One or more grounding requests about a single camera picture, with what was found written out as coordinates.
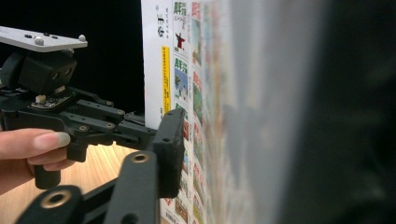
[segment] finger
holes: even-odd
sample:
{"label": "finger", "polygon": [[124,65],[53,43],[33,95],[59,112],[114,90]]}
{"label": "finger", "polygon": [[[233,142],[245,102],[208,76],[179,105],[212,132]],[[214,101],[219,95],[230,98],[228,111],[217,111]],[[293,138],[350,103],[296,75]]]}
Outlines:
{"label": "finger", "polygon": [[24,159],[65,147],[70,143],[67,133],[44,129],[19,129],[0,133],[0,159]]}
{"label": "finger", "polygon": [[46,171],[58,171],[65,169],[71,165],[73,165],[75,161],[70,161],[70,160],[64,160],[64,161],[58,161],[55,163],[50,163],[50,164],[44,164],[44,169]]}
{"label": "finger", "polygon": [[32,178],[25,160],[0,160],[0,195]]}
{"label": "finger", "polygon": [[42,155],[28,158],[27,161],[32,165],[42,165],[66,160],[66,148],[58,148]]}

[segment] black background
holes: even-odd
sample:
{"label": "black background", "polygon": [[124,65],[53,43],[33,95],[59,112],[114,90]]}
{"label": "black background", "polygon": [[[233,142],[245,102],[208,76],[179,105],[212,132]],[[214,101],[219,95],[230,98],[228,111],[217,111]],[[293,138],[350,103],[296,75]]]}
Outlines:
{"label": "black background", "polygon": [[[144,108],[143,47],[140,0],[7,1],[0,25],[78,38],[78,61],[70,86],[113,101],[127,112]],[[0,44],[0,64],[13,48]]]}

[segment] white mounting plate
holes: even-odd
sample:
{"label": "white mounting plate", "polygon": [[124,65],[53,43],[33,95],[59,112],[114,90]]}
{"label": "white mounting plate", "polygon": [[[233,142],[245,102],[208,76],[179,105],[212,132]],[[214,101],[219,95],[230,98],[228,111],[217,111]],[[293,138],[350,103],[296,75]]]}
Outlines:
{"label": "white mounting plate", "polygon": [[[44,44],[42,46],[35,43],[36,36],[41,37],[41,39],[44,40]],[[80,41],[77,38],[47,35],[44,33],[19,30],[5,26],[0,26],[0,42],[37,52],[78,49],[88,46],[88,42],[86,40]]]}

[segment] screw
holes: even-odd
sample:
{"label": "screw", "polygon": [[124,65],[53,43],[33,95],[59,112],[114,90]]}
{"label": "screw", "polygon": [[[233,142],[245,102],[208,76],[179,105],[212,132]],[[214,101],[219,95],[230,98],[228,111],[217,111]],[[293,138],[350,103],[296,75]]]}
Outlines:
{"label": "screw", "polygon": [[64,205],[71,198],[72,198],[72,193],[70,190],[61,189],[61,190],[54,191],[51,194],[47,195],[41,201],[40,205],[41,205],[41,207],[47,208],[47,209],[56,208],[56,207]]}
{"label": "screw", "polygon": [[80,36],[78,37],[78,40],[81,41],[81,42],[87,41],[87,39],[85,38],[85,35],[80,35]]}
{"label": "screw", "polygon": [[148,160],[149,160],[149,155],[143,154],[143,153],[137,154],[132,157],[132,162],[135,162],[135,163],[141,163],[141,162],[145,162]]}
{"label": "screw", "polygon": [[35,44],[38,46],[44,46],[44,40],[40,36],[35,36]]}

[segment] wooden table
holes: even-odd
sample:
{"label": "wooden table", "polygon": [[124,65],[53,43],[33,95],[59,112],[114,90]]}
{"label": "wooden table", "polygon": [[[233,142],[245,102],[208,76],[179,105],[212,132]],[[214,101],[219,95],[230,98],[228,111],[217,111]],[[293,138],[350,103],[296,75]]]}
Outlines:
{"label": "wooden table", "polygon": [[[76,162],[62,170],[61,185],[75,185],[82,193],[95,189],[114,179],[119,174],[122,160],[133,149],[113,145],[89,146],[87,160]],[[43,190],[35,187],[31,180],[0,196],[0,223],[14,223],[21,212]]]}

